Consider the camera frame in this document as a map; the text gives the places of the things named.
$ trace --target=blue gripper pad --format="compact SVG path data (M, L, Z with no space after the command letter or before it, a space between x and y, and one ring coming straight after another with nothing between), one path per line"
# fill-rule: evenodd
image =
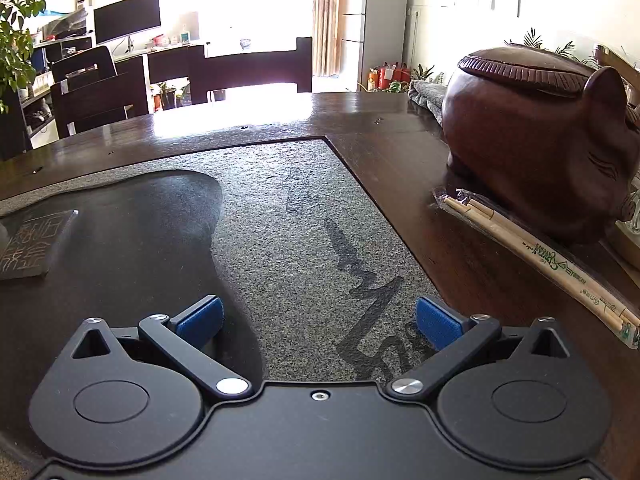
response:
M178 337L199 349L222 329L224 322L222 300L215 296L206 296L172 317L169 327Z
M453 343L468 330L469 320L433 297L418 298L415 305L418 330L436 350Z

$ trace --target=chopsticks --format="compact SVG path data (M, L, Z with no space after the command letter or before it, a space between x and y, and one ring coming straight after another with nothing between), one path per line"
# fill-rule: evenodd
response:
M447 196L444 203L587 307L627 346L638 348L640 339L638 316L579 266L543 244L533 234L507 217L474 199L464 204Z

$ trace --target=carved lid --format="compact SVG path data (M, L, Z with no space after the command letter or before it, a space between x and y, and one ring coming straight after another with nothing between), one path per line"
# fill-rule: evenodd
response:
M495 82L578 97L595 70L548 50L510 43L478 50L463 57L458 67L468 74ZM638 128L640 118L633 107L626 110L626 122Z

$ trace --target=pig-shaped container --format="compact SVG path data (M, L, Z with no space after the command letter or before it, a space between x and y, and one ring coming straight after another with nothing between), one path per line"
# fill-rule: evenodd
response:
M568 244L632 217L640 120L615 69L521 45L480 50L458 67L442 105L453 171Z

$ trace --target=pig ear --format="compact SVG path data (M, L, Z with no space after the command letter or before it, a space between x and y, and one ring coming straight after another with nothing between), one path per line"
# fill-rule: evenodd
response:
M625 86L618 71L604 66L594 72L584 86L583 97L593 105L604 106L613 113L626 112Z

